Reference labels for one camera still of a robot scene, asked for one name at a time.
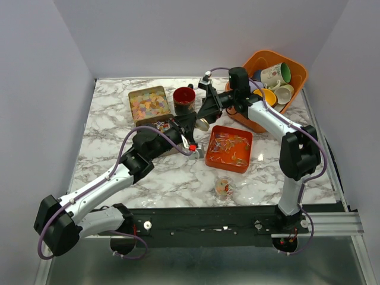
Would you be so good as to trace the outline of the orange tray of candies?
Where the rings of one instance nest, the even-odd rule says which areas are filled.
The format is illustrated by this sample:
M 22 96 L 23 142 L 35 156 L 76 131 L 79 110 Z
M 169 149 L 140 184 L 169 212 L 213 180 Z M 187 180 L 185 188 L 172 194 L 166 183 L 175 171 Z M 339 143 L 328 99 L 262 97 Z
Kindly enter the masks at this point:
M 205 155 L 208 167 L 245 173 L 251 159 L 253 135 L 242 129 L 216 125 Z

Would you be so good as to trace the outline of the gold tin of lollipops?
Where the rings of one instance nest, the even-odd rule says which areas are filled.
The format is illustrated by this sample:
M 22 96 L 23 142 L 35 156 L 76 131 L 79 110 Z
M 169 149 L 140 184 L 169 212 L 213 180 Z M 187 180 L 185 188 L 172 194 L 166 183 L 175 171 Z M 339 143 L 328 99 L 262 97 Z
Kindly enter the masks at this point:
M 173 118 L 173 114 L 154 116 L 148 119 L 142 119 L 135 122 L 135 126 L 150 125 L 157 128 L 159 131 L 164 132 L 170 128 L 169 119 Z

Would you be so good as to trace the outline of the clear glass jar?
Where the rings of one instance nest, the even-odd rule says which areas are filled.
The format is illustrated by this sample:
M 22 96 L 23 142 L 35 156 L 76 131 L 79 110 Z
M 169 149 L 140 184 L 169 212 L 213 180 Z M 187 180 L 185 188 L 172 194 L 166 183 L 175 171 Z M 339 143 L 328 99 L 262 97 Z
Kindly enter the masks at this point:
M 216 178 L 214 182 L 214 193 L 218 201 L 231 201 L 235 191 L 236 185 L 232 178 L 228 176 Z

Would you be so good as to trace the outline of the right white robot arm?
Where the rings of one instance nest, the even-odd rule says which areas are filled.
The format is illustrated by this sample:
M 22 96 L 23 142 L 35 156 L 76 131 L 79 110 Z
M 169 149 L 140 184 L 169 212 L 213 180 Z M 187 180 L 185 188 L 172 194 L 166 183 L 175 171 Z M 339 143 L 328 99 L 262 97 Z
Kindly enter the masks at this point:
M 288 232 L 302 215 L 302 197 L 307 182 L 321 176 L 317 166 L 326 159 L 326 153 L 318 142 L 316 129 L 301 126 L 273 109 L 266 101 L 264 91 L 251 92 L 252 80 L 245 68 L 228 70 L 230 90 L 216 92 L 211 83 L 211 71 L 199 80 L 198 87 L 206 95 L 197 113 L 198 119 L 214 123 L 222 111 L 234 108 L 246 119 L 256 122 L 280 142 L 280 169 L 285 175 L 281 198 L 275 209 L 274 228 Z

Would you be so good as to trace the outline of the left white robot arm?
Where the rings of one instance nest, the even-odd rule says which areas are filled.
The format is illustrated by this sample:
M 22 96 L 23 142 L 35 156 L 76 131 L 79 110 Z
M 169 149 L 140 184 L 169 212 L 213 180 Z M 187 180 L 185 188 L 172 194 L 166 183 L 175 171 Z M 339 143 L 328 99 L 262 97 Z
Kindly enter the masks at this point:
M 128 233 L 132 221 L 124 207 L 95 208 L 146 177 L 154 168 L 153 160 L 163 153 L 175 148 L 184 156 L 193 156 L 198 147 L 194 140 L 196 120 L 192 112 L 170 118 L 170 128 L 164 132 L 150 125 L 132 128 L 122 141 L 115 164 L 104 174 L 60 198 L 43 198 L 33 225 L 39 234 L 38 256 L 50 259 L 43 254 L 44 245 L 52 251 L 52 257 L 58 257 L 87 236 L 108 231 Z

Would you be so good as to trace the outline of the gold tin of jelly candies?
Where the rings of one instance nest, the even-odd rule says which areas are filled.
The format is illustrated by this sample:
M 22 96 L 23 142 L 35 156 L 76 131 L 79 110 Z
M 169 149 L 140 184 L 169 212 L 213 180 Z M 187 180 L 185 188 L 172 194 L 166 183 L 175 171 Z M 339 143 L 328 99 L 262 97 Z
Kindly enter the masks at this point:
M 135 123 L 171 115 L 164 87 L 159 85 L 128 93 L 131 115 Z

